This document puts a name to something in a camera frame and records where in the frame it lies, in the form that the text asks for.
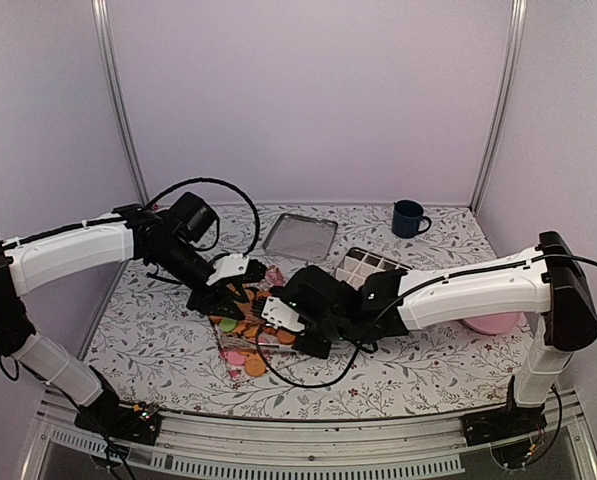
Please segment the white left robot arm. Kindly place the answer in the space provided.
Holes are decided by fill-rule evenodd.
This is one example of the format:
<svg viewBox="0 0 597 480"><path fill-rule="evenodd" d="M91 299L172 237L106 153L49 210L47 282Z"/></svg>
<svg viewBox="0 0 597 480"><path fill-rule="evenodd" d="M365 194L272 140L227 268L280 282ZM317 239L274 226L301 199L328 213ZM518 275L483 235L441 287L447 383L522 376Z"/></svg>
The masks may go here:
<svg viewBox="0 0 597 480"><path fill-rule="evenodd" d="M104 433L119 433L127 415L115 390L101 374L40 333L22 299L94 267L140 260L189 288L190 310L236 314L235 288L262 280L266 268L247 253L203 258L195 244L217 222L204 200L185 193L160 211L131 204L26 238L0 239L0 357L14 359L61 390Z"/></svg>

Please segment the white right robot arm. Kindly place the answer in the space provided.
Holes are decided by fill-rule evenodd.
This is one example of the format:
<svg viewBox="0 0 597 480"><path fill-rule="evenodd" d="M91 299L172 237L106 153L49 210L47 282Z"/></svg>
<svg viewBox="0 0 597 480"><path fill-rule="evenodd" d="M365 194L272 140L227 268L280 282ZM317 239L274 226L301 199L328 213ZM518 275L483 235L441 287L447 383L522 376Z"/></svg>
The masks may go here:
<svg viewBox="0 0 597 480"><path fill-rule="evenodd" d="M586 263L555 231L516 254L444 270L387 270L350 259L334 274L300 269L263 300L258 315L306 340L303 352L324 358L339 340L371 344L454 320L537 314L528 357L495 415L499 432L515 436L544 405L572 355L597 340Z"/></svg>

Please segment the pink divided cookie tin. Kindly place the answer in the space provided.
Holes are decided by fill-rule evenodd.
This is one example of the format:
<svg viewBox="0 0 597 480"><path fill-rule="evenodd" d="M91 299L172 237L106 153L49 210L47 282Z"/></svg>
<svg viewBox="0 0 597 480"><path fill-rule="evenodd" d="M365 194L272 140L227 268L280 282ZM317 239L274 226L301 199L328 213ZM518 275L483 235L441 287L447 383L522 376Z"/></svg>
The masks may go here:
<svg viewBox="0 0 597 480"><path fill-rule="evenodd" d="M377 253L352 247L335 268L334 278L359 289L370 275L399 269L410 270L410 267Z"/></svg>

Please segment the silver tin lid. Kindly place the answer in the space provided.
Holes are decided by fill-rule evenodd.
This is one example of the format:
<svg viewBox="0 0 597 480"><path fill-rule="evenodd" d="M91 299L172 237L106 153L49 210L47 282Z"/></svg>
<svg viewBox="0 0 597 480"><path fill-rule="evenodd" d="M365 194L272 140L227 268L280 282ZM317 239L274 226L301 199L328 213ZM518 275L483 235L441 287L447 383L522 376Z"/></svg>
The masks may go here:
<svg viewBox="0 0 597 480"><path fill-rule="evenodd" d="M328 256L337 228L335 221L283 213L263 242L263 249L270 254L320 262Z"/></svg>

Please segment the floral rectangular tray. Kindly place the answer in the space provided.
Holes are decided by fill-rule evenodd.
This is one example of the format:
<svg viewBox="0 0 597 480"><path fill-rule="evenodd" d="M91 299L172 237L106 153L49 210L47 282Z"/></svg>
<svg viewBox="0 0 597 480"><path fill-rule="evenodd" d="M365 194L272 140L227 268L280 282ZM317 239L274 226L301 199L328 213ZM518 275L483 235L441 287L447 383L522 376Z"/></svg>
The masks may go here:
<svg viewBox="0 0 597 480"><path fill-rule="evenodd" d="M286 284L285 273L277 265L267 267L263 277L242 284L229 284L231 303L219 306L208 315L217 341L219 356L235 383L242 383L269 373L268 365L285 374L308 357L294 349L297 336L277 329L262 319L265 299L274 287ZM238 326L223 333L223 318L234 319Z"/></svg>

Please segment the green sandwich cookie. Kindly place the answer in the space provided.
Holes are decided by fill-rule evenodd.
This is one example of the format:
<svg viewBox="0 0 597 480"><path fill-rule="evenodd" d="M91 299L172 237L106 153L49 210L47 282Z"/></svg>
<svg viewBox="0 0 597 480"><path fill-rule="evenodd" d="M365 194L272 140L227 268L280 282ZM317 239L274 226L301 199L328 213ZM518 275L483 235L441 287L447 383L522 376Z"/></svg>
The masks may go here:
<svg viewBox="0 0 597 480"><path fill-rule="evenodd" d="M230 333L238 326L238 322L234 319L223 318L219 327L223 333Z"/></svg>

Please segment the dark blue mug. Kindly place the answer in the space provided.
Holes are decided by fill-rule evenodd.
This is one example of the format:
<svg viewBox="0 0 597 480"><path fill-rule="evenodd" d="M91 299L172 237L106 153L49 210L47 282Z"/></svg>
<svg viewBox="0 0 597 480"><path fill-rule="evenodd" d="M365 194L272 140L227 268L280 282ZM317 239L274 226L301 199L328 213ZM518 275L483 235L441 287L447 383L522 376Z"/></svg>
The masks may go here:
<svg viewBox="0 0 597 480"><path fill-rule="evenodd" d="M393 204L392 232L399 238L414 238L426 233L432 226L432 220L424 214L424 208L412 200L398 200Z"/></svg>

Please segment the pink plate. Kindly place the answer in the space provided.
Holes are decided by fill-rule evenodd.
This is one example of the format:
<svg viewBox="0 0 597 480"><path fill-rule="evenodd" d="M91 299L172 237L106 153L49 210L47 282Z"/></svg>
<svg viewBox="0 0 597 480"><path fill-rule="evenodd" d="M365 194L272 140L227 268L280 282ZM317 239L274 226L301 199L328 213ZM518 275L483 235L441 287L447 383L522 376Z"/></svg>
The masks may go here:
<svg viewBox="0 0 597 480"><path fill-rule="evenodd" d="M479 334L494 336L509 332L520 319L521 313L513 312L465 318L462 323Z"/></svg>

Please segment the front aluminium rail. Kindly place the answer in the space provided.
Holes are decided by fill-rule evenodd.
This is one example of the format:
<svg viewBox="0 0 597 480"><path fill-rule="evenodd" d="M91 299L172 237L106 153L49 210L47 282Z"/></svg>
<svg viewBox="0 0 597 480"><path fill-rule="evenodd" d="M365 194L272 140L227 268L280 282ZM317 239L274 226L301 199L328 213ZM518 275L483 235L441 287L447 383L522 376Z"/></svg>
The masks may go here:
<svg viewBox="0 0 597 480"><path fill-rule="evenodd" d="M527 436L469 445L461 414L289 421L166 411L154 445L104 440L74 424L55 392L32 423L25 479L597 479L597 452L573 391L548 400L530 465Z"/></svg>

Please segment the left aluminium frame post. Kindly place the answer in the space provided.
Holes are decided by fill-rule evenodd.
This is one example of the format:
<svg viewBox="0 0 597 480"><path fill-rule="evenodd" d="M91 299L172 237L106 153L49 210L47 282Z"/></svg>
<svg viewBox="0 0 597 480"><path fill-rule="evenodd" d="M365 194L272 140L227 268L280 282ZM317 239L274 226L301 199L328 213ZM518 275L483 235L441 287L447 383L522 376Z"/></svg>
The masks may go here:
<svg viewBox="0 0 597 480"><path fill-rule="evenodd" d="M138 200L146 203L149 200L147 183L138 158L133 138L129 115L127 112L116 54L113 43L108 2L93 0L91 2L94 27L99 45L103 73L106 78L112 110L115 116L122 150L125 155L129 176Z"/></svg>

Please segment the aluminium frame post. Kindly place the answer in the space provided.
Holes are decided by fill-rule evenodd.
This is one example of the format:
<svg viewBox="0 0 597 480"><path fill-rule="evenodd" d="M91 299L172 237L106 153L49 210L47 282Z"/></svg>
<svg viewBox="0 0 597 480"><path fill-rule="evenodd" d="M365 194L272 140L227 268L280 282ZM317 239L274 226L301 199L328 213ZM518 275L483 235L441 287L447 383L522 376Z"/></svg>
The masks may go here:
<svg viewBox="0 0 597 480"><path fill-rule="evenodd" d="M129 176L138 200L146 203L149 200L147 183L138 158L133 138L129 115L127 112L116 54L113 43L108 2L93 0L91 2L94 27L99 45L103 73L106 78L112 110L115 116L122 150L125 155Z"/></svg>
<svg viewBox="0 0 597 480"><path fill-rule="evenodd" d="M475 217L479 215L484 203L512 98L513 83L522 50L527 4L526 0L513 0L511 3L501 77L476 183L469 203L469 209Z"/></svg>

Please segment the right aluminium frame post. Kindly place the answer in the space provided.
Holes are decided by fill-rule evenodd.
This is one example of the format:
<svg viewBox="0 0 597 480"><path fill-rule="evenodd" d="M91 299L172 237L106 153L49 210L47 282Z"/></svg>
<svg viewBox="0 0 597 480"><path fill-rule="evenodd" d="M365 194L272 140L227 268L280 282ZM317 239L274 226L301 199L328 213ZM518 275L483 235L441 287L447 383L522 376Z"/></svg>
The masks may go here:
<svg viewBox="0 0 597 480"><path fill-rule="evenodd" d="M511 3L501 77L476 183L469 203L469 209L475 217L479 215L484 203L512 98L513 83L522 50L527 4L526 0L513 0Z"/></svg>

